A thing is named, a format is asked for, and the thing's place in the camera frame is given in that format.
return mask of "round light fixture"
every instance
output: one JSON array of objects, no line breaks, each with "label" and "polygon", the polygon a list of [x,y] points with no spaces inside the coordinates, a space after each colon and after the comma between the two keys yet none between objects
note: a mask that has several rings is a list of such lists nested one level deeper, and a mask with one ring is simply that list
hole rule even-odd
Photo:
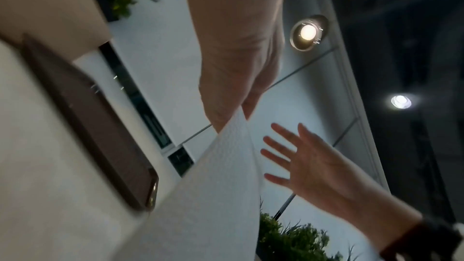
[{"label": "round light fixture", "polygon": [[394,96],[391,99],[391,103],[393,104],[393,106],[399,109],[406,109],[406,108],[411,107],[412,105],[411,100],[408,97],[403,96],[403,95]]},{"label": "round light fixture", "polygon": [[297,22],[290,31],[290,44],[299,51],[309,51],[327,35],[329,20],[314,15]]}]

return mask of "brown tray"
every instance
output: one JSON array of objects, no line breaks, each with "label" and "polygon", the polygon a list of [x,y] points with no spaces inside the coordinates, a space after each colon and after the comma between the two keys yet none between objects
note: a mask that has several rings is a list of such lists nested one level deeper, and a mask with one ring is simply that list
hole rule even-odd
[{"label": "brown tray", "polygon": [[127,204],[152,210],[158,174],[95,81],[30,36],[25,35],[21,54]]}]

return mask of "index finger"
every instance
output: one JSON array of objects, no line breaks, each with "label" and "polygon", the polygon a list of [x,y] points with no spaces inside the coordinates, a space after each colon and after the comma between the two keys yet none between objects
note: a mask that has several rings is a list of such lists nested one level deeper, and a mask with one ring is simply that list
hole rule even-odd
[{"label": "index finger", "polygon": [[282,137],[284,137],[287,141],[289,141],[290,143],[292,143],[293,145],[295,145],[296,147],[298,147],[298,145],[300,144],[300,142],[301,142],[300,137],[298,137],[297,135],[295,135],[294,133],[292,133],[292,132],[289,131],[288,129],[282,127],[281,125],[279,125],[279,124],[277,124],[277,123],[272,123],[272,124],[271,124],[271,128],[272,128],[276,133],[278,133],[279,135],[281,135]]}]

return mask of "dark ceiling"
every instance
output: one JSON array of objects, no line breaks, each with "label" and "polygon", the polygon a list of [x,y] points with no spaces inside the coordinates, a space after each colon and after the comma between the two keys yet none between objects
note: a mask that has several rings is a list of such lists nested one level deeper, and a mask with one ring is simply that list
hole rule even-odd
[{"label": "dark ceiling", "polygon": [[464,0],[333,3],[391,192],[464,221]]}]

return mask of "white paper towel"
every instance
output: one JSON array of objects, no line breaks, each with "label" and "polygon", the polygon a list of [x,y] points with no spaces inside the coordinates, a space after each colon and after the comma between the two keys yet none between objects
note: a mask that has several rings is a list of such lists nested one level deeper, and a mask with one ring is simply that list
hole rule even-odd
[{"label": "white paper towel", "polygon": [[240,109],[115,260],[254,260],[260,179]]}]

